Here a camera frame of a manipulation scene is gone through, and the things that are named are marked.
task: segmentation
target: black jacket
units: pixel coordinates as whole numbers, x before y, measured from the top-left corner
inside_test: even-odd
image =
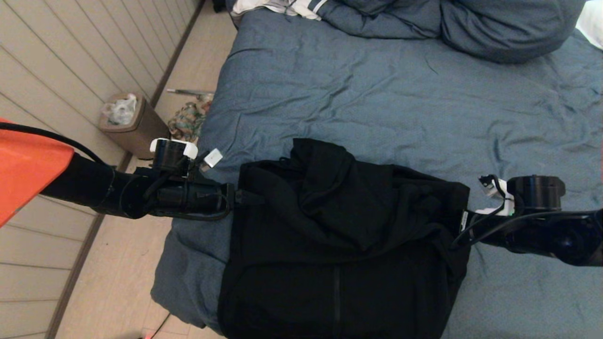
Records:
[[[219,299],[229,338],[439,338],[469,249],[448,251],[469,188],[294,139],[241,167]]]

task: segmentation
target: trash can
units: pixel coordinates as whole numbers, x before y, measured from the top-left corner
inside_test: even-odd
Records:
[[[142,95],[135,95],[136,107],[129,124],[114,125],[109,122],[109,118],[106,115],[101,114],[99,128],[119,146],[130,151],[134,156],[140,159],[150,159],[153,157],[153,153],[149,150],[151,141],[155,138],[169,139],[169,129],[146,99]],[[114,103],[117,100],[127,98],[128,93],[120,93],[109,98],[107,102]]]

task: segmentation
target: wooden floor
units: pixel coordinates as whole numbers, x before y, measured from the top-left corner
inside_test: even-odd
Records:
[[[227,13],[206,4],[192,29],[166,88],[215,90],[236,30]],[[191,97],[165,93],[156,110],[167,120]],[[147,162],[133,160],[129,171]],[[57,334],[59,339],[148,337],[168,314],[151,300],[155,267],[170,218],[128,220],[106,216],[82,269]],[[156,339],[219,336],[171,316]]]

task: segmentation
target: orange panel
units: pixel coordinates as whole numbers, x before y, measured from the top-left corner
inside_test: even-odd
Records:
[[[0,227],[67,168],[73,153],[44,136],[0,130]]]

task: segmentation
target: blue bedsheet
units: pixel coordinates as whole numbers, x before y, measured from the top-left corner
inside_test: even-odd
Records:
[[[563,209],[601,208],[603,54],[575,31],[552,54],[500,65],[437,39],[352,37],[325,22],[256,10],[243,17],[203,126],[208,173],[236,182],[240,164],[287,156],[293,138],[342,145],[470,186],[541,174],[567,186]],[[182,320],[219,330],[229,217],[174,220],[152,295]],[[600,329],[600,268],[576,268],[478,244],[444,338],[585,338]]]

